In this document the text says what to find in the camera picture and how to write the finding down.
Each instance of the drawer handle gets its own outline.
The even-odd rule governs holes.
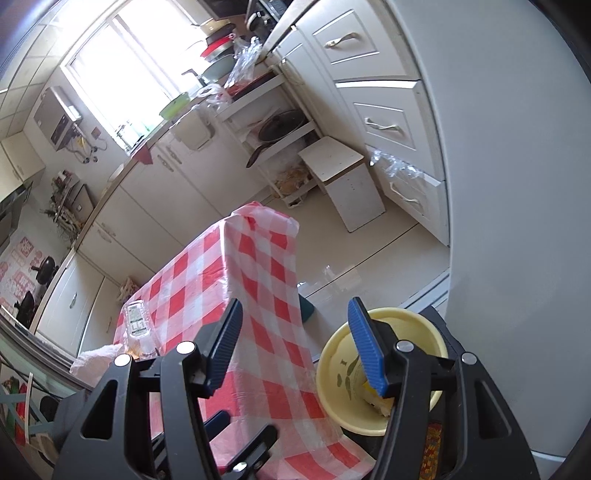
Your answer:
[[[113,240],[111,240],[108,236],[106,236],[106,233],[103,232],[103,230],[101,230],[100,228],[98,229],[99,232],[99,236],[108,244],[113,243]]]
[[[178,155],[173,151],[172,148],[170,148],[168,145],[166,145],[166,151],[170,154],[170,156],[173,158],[173,160],[176,160],[177,163],[179,165],[182,165],[183,162],[181,161],[181,159],[178,157]]]
[[[115,238],[115,237],[116,237],[116,235],[115,235],[115,232],[113,232],[113,231],[112,231],[112,230],[111,230],[109,227],[107,227],[107,226],[105,225],[105,223],[104,223],[104,222],[103,222],[103,223],[101,223],[101,224],[100,224],[100,226],[103,228],[103,230],[104,230],[105,232],[107,232],[107,235],[110,235],[110,236],[112,236],[113,238]]]
[[[173,168],[168,164],[168,162],[163,159],[160,155],[158,155],[158,159],[162,162],[162,165],[164,165],[168,170],[174,172]]]
[[[356,32],[347,33],[343,37],[335,38],[334,40],[329,40],[324,44],[325,48],[335,48],[339,43],[344,42],[345,40],[357,40],[360,38],[360,35]]]
[[[396,195],[398,195],[400,198],[402,198],[402,200],[404,200],[405,202],[408,202],[408,203],[416,203],[417,205],[421,205],[421,203],[417,199],[407,199],[402,193],[398,192],[394,188],[394,182],[393,181],[390,182],[390,190],[392,190]]]
[[[401,132],[402,128],[400,128],[398,125],[380,125],[377,124],[375,122],[371,121],[371,118],[366,117],[364,119],[365,125],[367,125],[368,127],[373,128],[374,130],[394,130],[397,132]]]

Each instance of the cabinet handle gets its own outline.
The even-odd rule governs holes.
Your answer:
[[[374,130],[395,130],[397,132],[401,132],[402,128],[400,128],[398,125],[380,125],[377,124],[375,122],[371,121],[371,118],[366,117],[364,120],[365,125],[367,125],[368,127],[373,128]]]
[[[115,237],[116,237],[116,235],[115,235],[115,232],[114,232],[114,231],[112,231],[112,230],[111,230],[109,227],[107,227],[107,226],[106,226],[104,223],[101,223],[101,224],[100,224],[100,226],[103,228],[103,230],[104,230],[105,232],[107,232],[107,235],[110,235],[110,236],[112,236],[113,238],[115,238]]]
[[[304,82],[300,81],[300,80],[295,80],[293,78],[293,76],[291,75],[291,70],[289,68],[289,60],[287,60],[287,58],[283,57],[281,59],[281,65],[280,65],[280,69],[283,72],[283,76],[287,79],[287,81],[293,85],[303,85]]]
[[[108,236],[106,236],[106,234],[103,232],[103,230],[101,230],[100,228],[97,230],[99,232],[100,237],[107,242],[108,244],[113,243],[113,240],[111,240]]]
[[[417,199],[407,199],[402,193],[398,192],[394,188],[394,182],[393,181],[390,182],[390,190],[392,190],[396,195],[398,195],[400,198],[402,198],[402,200],[404,200],[405,202],[408,202],[408,203],[416,203],[417,205],[421,205],[421,202],[419,202]]]
[[[173,168],[168,164],[168,162],[162,158],[162,156],[157,155],[157,157],[162,162],[162,165],[164,165],[168,170],[174,171]]]
[[[357,40],[360,36],[356,32],[347,33],[346,35],[335,38],[334,40],[329,40],[324,44],[325,48],[335,48],[339,43],[344,42],[345,40]]]
[[[182,165],[183,162],[181,162],[181,159],[178,157],[178,155],[173,151],[172,148],[170,148],[168,145],[166,145],[166,151],[169,153],[169,155],[173,158],[173,160],[176,160],[177,163],[179,165]]]

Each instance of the yellow bowl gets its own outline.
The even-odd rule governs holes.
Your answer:
[[[400,340],[410,340],[429,355],[447,358],[441,333],[425,317],[396,308],[373,309],[368,313],[374,320],[389,324]],[[333,334],[320,355],[316,372],[320,402],[330,418],[344,429],[361,435],[382,436],[386,433],[388,419],[358,394],[367,380],[358,358],[349,324],[345,323]],[[440,397],[440,391],[431,392],[430,410]]]

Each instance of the teal object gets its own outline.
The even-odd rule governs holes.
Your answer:
[[[300,310],[301,310],[301,321],[305,323],[314,313],[316,307],[314,307],[308,300],[300,295]]]

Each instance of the frying pan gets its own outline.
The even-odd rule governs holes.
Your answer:
[[[258,136],[262,144],[253,152],[246,167],[252,167],[264,150],[282,138],[285,138],[306,122],[307,118],[301,110],[288,110],[287,112],[272,116],[262,126],[261,131],[259,131]]]

